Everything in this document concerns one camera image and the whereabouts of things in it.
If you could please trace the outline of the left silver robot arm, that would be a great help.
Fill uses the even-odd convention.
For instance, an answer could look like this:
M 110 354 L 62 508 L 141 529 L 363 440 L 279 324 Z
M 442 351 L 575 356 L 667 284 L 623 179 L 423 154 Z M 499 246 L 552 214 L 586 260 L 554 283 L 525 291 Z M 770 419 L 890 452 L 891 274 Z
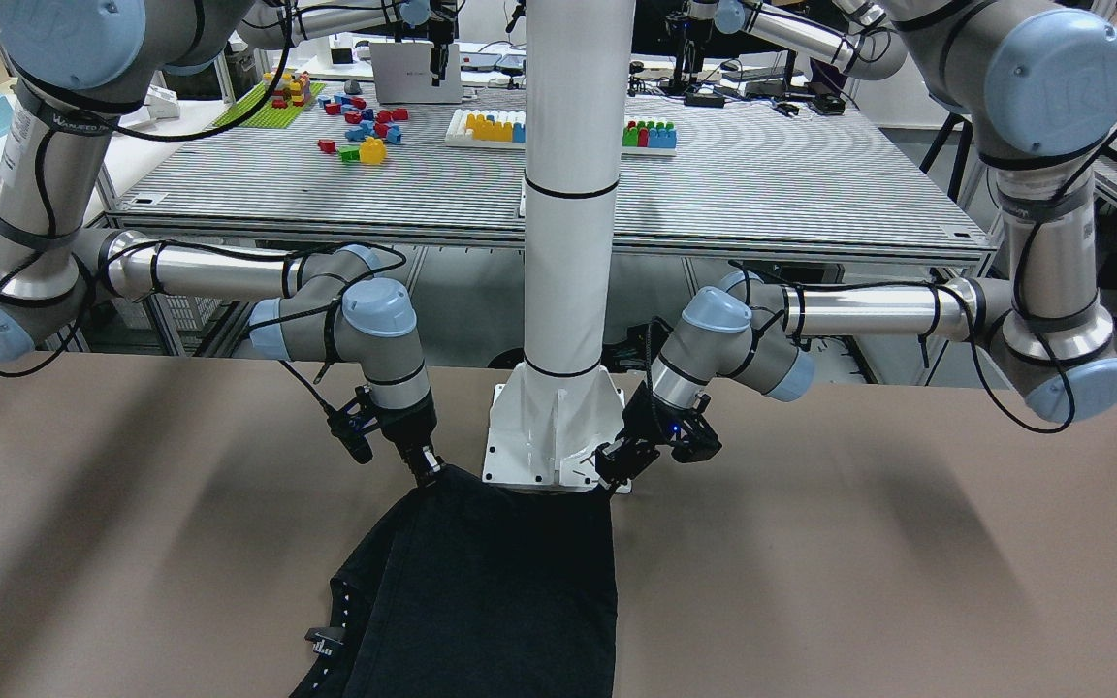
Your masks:
M 1117 123 L 1117 27 L 1059 1 L 868 1 L 847 17 L 878 57 L 908 54 L 930 96 L 968 119 L 996 190 L 1008 278 L 802 286 L 728 274 L 646 350 L 623 428 L 592 455 L 599 490 L 632 482 L 663 448 L 679 462 L 717 455 L 704 415 L 715 377 L 802 396 L 813 381 L 804 337 L 966 341 L 974 357 L 994 358 L 1040 433 L 1116 405 L 1091 168 Z

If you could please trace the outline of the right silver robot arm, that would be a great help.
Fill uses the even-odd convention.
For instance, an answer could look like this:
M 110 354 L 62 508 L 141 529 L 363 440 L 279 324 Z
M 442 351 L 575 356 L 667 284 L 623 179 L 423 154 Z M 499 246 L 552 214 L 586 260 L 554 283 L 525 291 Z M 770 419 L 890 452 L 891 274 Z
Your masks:
M 293 1 L 0 1 L 0 45 L 18 78 L 0 163 L 0 376 L 77 329 L 103 296 L 256 302 L 249 331 L 266 357 L 363 371 L 353 400 L 323 405 L 350 455 L 371 460 L 367 434 L 380 431 L 417 482 L 435 480 L 443 460 L 416 309 L 372 243 L 278 254 L 84 226 L 112 133 L 155 71 L 204 66 L 233 32 L 288 52 L 359 16 L 324 6 L 304 18 Z

